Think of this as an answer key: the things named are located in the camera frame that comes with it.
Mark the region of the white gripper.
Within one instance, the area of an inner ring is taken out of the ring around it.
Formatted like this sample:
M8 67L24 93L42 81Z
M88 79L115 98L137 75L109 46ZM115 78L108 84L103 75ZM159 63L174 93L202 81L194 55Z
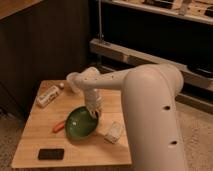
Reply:
M85 105L93 118L99 118L102 109L102 97L98 89L91 89L84 92Z

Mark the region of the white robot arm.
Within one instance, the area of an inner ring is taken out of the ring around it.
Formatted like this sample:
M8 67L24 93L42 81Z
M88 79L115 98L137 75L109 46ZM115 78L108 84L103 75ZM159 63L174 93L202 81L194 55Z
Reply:
M175 104L184 80L176 67L146 64L107 74L90 67L67 81L84 92L90 112L100 109L99 89L121 92L134 171L188 171Z

